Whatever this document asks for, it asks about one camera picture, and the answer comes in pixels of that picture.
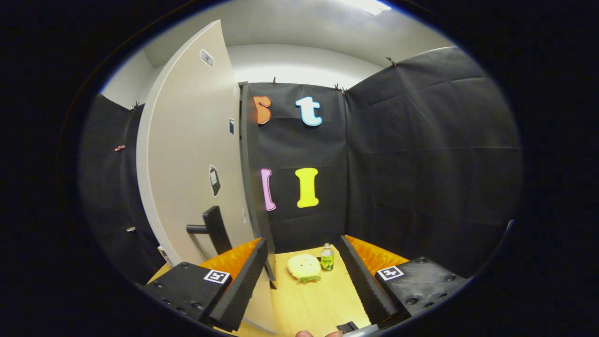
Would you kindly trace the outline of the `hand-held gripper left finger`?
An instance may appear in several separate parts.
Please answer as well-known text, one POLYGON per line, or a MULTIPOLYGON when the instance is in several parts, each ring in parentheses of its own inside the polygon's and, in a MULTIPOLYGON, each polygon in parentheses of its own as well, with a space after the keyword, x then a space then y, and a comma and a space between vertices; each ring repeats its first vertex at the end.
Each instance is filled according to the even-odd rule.
POLYGON ((267 255, 266 239, 254 239, 201 265, 181 262, 139 289, 187 320, 238 330, 267 255))

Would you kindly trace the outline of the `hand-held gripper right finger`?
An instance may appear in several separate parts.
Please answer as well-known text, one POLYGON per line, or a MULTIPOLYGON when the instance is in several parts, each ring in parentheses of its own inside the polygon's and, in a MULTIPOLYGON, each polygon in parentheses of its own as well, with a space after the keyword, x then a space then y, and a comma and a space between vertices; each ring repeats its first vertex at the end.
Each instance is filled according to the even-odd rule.
POLYGON ((340 236, 338 252, 368 319, 379 327, 429 312, 468 282, 425 256, 408 260, 351 235, 340 236))

